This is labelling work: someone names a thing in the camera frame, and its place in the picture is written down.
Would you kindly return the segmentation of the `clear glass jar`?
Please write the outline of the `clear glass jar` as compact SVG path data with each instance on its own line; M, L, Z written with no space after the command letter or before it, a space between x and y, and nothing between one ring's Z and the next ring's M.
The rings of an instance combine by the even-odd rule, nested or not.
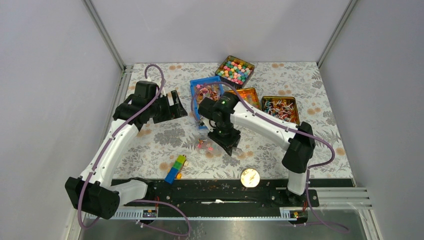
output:
M216 142L211 140L207 134L197 135L194 142L197 150L202 150L212 156L220 156L223 153L223 149Z

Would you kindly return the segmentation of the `blue plastic bin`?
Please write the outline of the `blue plastic bin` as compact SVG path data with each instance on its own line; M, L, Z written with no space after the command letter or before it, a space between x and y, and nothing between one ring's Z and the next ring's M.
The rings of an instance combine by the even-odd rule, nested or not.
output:
M209 98L214 101L217 101L220 96L224 93L224 89L220 84L212 84L206 86L206 84L220 82L221 79L219 76L211 76L201 79L195 79L190 81L190 91L191 91L191 102L190 108L191 112L194 114L196 120L201 120L201 116L198 113L199 103L205 99Z

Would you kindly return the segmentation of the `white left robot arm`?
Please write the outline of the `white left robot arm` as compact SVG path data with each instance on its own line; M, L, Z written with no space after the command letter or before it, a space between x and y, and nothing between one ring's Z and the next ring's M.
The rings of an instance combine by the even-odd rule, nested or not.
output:
M134 200L144 206L152 204L155 192L147 180L131 178L113 185L115 170L131 141L148 121L158 124L187 115L176 90L166 93L157 83L138 81L134 93L115 109L108 134L92 161L78 177L69 177L65 182L72 206L108 220L120 206Z

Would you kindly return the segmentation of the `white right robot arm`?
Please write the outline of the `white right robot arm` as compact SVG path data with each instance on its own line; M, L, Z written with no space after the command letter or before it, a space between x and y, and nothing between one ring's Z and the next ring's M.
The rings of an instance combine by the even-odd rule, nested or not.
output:
M288 170L287 201L293 206L306 199L307 167L316 147L310 124L297 125L266 114L225 92L218 100L204 98L198 105L198 114L209 129L207 136L229 156L241 140L241 126L268 138L285 151L282 165Z

